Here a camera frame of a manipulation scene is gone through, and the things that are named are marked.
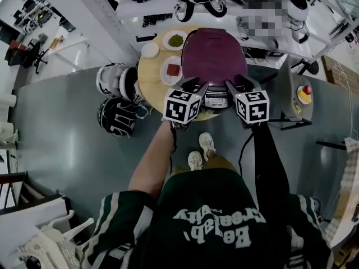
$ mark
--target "purple lid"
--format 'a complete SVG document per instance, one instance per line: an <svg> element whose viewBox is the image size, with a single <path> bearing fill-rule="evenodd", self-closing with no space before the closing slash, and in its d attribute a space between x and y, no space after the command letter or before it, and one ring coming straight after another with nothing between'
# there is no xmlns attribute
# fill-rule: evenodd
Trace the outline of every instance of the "purple lid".
<svg viewBox="0 0 359 269"><path fill-rule="evenodd" d="M236 76L247 76L247 62L241 45L223 29L199 28L190 35L182 51L184 78L199 77L199 85L224 87L236 84Z"/></svg>

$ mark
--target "round wooden table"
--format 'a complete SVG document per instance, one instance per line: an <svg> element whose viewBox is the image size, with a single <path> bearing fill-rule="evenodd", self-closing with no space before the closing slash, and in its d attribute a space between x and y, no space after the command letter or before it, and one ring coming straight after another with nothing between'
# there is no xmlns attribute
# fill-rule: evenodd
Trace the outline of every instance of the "round wooden table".
<svg viewBox="0 0 359 269"><path fill-rule="evenodd" d="M164 97L170 86L166 86L161 82L160 79L160 69L163 62L170 56L179 56L181 57L182 51L170 51L167 50L162 43L162 39L166 33L173 30L181 30L189 34L190 32L201 28L201 26L196 25L184 25L168 30L167 32L161 33L152 42L157 43L159 46L159 54L154 59L147 59L141 57L139 63L139 86L140 90L145 98L145 100L153 106L157 111L163 113L164 107ZM207 110L203 111L198 115L194 121L201 121L211 119L217 116L213 114L213 111Z"/></svg>

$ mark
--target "white plate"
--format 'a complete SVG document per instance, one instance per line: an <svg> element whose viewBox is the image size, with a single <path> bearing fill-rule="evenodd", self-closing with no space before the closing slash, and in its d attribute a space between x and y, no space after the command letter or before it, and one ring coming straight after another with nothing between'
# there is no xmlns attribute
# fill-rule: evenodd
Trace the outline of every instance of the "white plate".
<svg viewBox="0 0 359 269"><path fill-rule="evenodd" d="M167 75L167 67L169 64L179 65L180 71L178 76L169 76ZM181 57L179 56L171 56L168 57L162 64L160 70L160 78L161 82L164 83L166 86L173 86L175 85L181 78L182 78L182 67L181 67Z"/></svg>
<svg viewBox="0 0 359 269"><path fill-rule="evenodd" d="M179 35L183 37L183 44L179 47L171 47L170 45L168 45L168 40L173 36L173 35ZM175 31L171 31L168 32L167 34L165 34L165 36L162 39L162 43L163 46L171 51L179 51L183 49L183 45L185 44L186 38L187 38L188 34L183 32L183 31L179 31L179 30L175 30Z"/></svg>
<svg viewBox="0 0 359 269"><path fill-rule="evenodd" d="M305 101L304 99L302 99L302 98L299 96L299 92L302 91L303 89L304 89L304 86L300 86L300 87L298 88L298 90L297 90L297 97L298 97L299 101L301 101L301 103L302 103L303 105L309 105L309 103L308 103L307 101Z"/></svg>

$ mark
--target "white sneaker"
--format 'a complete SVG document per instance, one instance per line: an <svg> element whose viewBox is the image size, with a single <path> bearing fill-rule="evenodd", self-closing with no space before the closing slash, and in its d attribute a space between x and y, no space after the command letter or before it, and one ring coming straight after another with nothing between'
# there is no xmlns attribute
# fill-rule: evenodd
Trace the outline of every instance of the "white sneaker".
<svg viewBox="0 0 359 269"><path fill-rule="evenodd" d="M204 132L200 134L199 142L200 142L200 146L203 149L204 160L208 161L207 152L209 150L213 150L215 152L213 138L209 133Z"/></svg>
<svg viewBox="0 0 359 269"><path fill-rule="evenodd" d="M202 156L199 151L193 151L188 156L188 165L191 171L202 169Z"/></svg>

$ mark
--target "striped sleeve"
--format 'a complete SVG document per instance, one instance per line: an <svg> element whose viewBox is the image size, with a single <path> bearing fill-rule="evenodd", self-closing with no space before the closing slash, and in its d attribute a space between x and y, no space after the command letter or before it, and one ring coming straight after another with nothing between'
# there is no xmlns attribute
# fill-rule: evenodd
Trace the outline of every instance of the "striped sleeve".
<svg viewBox="0 0 359 269"><path fill-rule="evenodd" d="M314 210L314 200L302 195L289 194L281 200L286 224L303 238L303 255L311 268L331 269L334 256Z"/></svg>
<svg viewBox="0 0 359 269"><path fill-rule="evenodd" d="M100 268L106 256L125 262L151 223L156 201L147 193L125 191L102 199L100 215L84 249L82 269Z"/></svg>

